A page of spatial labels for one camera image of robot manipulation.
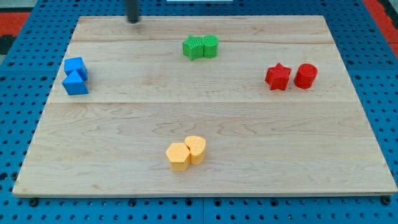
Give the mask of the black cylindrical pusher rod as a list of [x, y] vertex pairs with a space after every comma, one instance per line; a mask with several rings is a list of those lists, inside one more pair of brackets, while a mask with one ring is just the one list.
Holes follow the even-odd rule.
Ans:
[[125, 0], [127, 21], [131, 24], [139, 22], [139, 0]]

